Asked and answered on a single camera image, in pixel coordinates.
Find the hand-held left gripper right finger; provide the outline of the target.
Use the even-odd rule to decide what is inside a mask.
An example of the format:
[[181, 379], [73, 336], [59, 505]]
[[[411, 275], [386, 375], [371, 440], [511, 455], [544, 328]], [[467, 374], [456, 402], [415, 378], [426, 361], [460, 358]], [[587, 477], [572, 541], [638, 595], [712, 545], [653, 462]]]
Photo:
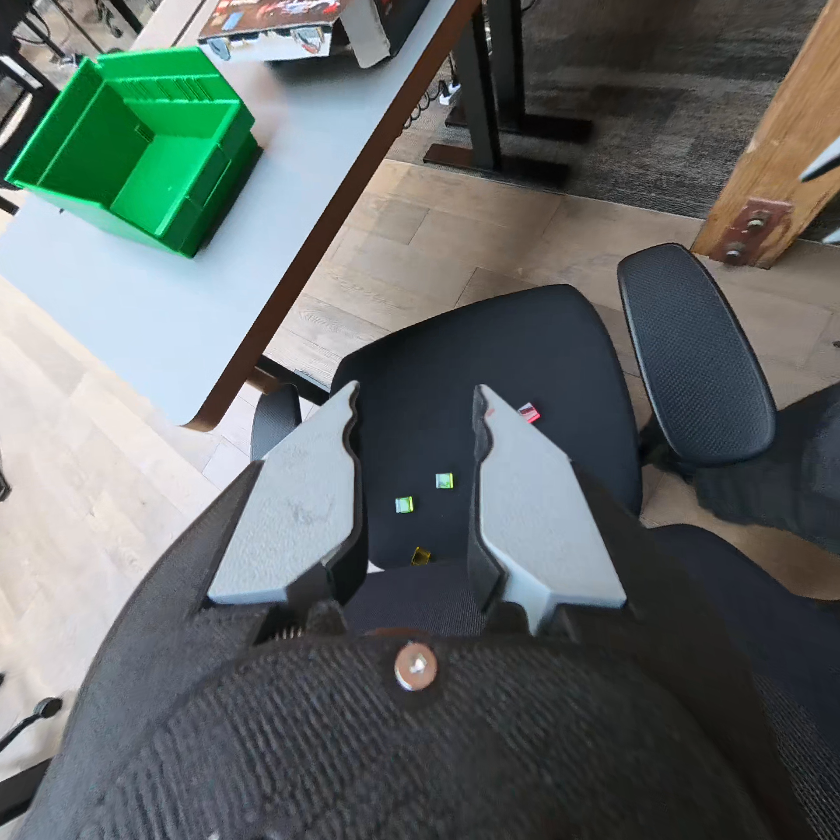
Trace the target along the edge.
[[474, 390], [469, 586], [486, 616], [524, 611], [531, 634], [559, 606], [620, 610], [622, 583], [571, 459], [488, 385]]

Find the wooden post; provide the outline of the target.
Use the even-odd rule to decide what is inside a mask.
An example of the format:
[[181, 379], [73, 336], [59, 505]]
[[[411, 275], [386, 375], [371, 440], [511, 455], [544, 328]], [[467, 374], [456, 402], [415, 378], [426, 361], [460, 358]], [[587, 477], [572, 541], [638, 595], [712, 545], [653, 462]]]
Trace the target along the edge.
[[707, 256], [752, 197], [793, 204], [790, 226], [766, 240], [768, 269], [838, 194], [838, 170], [801, 182], [807, 165], [838, 139], [839, 2], [827, 2], [783, 79], [691, 250]]

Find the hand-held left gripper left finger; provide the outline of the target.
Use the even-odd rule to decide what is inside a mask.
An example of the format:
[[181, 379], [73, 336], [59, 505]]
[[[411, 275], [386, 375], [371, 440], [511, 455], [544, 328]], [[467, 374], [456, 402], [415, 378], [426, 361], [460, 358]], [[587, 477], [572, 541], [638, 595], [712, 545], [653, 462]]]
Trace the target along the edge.
[[348, 603], [366, 577], [362, 467], [350, 381], [259, 462], [207, 592], [216, 605]]

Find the grey desk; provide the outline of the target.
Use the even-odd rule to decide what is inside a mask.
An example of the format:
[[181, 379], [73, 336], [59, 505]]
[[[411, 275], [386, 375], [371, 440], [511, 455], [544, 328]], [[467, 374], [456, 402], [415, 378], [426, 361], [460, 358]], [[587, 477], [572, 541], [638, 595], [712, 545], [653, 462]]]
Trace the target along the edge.
[[2, 278], [170, 420], [213, 429], [478, 7], [429, 2], [368, 70], [350, 57], [221, 67], [263, 153], [194, 259], [31, 196], [2, 234]]

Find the printed cardboard box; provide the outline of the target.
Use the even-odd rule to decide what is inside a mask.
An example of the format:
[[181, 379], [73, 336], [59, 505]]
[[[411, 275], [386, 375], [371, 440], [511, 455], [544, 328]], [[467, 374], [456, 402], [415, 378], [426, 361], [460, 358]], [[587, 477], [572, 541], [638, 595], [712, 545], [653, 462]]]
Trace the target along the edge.
[[352, 55], [363, 69], [392, 55], [376, 2], [222, 1], [197, 44], [225, 62], [281, 62]]

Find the black desk leg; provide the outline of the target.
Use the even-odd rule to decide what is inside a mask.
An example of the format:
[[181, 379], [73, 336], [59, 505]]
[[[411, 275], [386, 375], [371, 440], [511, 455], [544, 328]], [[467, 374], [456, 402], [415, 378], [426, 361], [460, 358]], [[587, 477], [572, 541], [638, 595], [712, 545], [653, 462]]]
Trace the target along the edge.
[[471, 146], [461, 148], [433, 143], [424, 154], [423, 163], [502, 181], [560, 189], [570, 172], [566, 164], [535, 161], [501, 151], [481, 7], [472, 14], [458, 40], [455, 68], [460, 80], [460, 101], [465, 111]]
[[[485, 18], [499, 136], [509, 133], [526, 139], [585, 144], [592, 136], [591, 121], [533, 114], [526, 109], [521, 2], [488, 1], [480, 2], [479, 6]], [[449, 113], [446, 124], [467, 128], [460, 99], [458, 106]]]

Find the rusty metal bracket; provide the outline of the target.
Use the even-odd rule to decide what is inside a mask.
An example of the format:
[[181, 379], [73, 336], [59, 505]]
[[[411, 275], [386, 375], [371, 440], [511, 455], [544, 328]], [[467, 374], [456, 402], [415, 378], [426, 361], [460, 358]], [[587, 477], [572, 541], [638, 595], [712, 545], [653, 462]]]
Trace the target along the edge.
[[729, 266], [757, 266], [766, 240], [778, 228], [787, 230], [793, 204], [752, 197], [719, 238], [709, 258]]

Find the green plastic bin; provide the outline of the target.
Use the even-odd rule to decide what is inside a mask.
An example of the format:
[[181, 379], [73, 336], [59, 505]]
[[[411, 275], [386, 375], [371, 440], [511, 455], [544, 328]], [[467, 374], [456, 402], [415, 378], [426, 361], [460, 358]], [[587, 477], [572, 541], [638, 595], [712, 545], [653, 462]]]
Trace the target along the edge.
[[6, 171], [95, 228], [192, 258], [261, 155], [198, 47], [86, 57]]

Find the black chair base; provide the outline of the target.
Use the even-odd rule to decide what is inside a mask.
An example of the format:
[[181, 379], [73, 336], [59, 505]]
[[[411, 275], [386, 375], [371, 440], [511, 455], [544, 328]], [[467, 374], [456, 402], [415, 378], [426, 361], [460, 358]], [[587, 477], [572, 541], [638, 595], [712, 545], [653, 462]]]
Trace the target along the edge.
[[0, 741], [1, 753], [12, 744], [24, 731], [39, 721], [53, 718], [62, 710], [64, 701], [60, 697], [48, 697], [40, 700], [32, 712], [21, 721], [15, 723], [2, 737]]

